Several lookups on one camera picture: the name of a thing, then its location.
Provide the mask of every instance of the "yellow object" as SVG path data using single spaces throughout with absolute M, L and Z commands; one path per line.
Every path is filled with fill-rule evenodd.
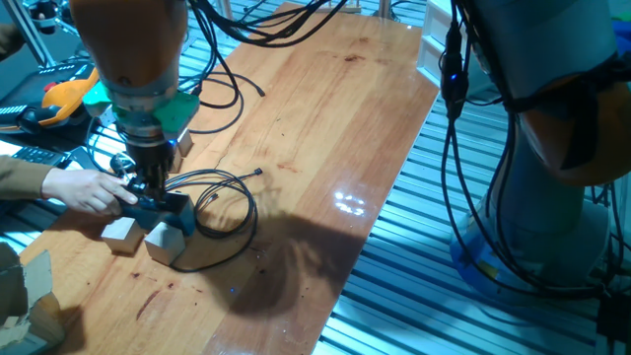
M 45 119 L 39 124 L 42 126 L 55 124 L 61 120 L 68 118 L 83 101 L 86 95 L 99 81 L 99 72 L 97 69 L 92 70 L 92 74 L 88 79 L 73 80 L 59 85 L 55 85 L 43 96 L 41 107 L 60 107 L 59 111 L 53 118 Z

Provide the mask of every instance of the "sleeve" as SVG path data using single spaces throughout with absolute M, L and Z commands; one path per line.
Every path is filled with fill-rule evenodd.
M 0 156 L 0 200 L 41 198 L 41 184 L 52 168 Z
M 10 57 L 23 45 L 24 38 L 15 25 L 0 24 L 0 61 Z

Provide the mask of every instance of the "wood grain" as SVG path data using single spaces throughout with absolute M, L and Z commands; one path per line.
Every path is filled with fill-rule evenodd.
M 231 69 L 267 95 L 240 82 L 243 118 L 220 134 L 193 135 L 181 171 L 262 168 L 246 181 L 260 211 L 254 243 L 225 265 L 179 274 L 142 246 L 133 257 L 112 255 L 99 239 L 104 221 L 62 216 L 22 254 L 27 262 L 50 251 L 69 331 L 58 353 L 311 353 L 436 97 L 415 69 L 420 36 L 390 21 L 336 15 L 294 47 L 239 46 Z M 232 95 L 208 83 L 201 98 Z M 191 128 L 221 126 L 236 111 L 202 108 Z M 194 200 L 201 190 L 182 192 Z M 245 207 L 222 191 L 202 220 L 229 228 Z M 246 237 L 195 235 L 175 264 L 217 261 Z

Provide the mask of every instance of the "blue object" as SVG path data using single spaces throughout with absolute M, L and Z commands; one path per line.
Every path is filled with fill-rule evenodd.
M 618 45 L 618 52 L 631 52 L 631 23 L 625 21 L 613 21 L 613 31 Z

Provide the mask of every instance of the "cable connector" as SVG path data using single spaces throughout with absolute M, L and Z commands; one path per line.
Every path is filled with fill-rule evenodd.
M 196 97 L 199 96 L 199 94 L 201 94 L 201 83 L 196 85 L 193 90 L 190 92 L 191 95 L 194 95 Z
M 447 107 L 447 118 L 455 120 L 462 114 L 469 89 L 469 78 L 462 68 L 462 34 L 457 22 L 447 32 L 445 55 L 441 63 L 441 94 Z

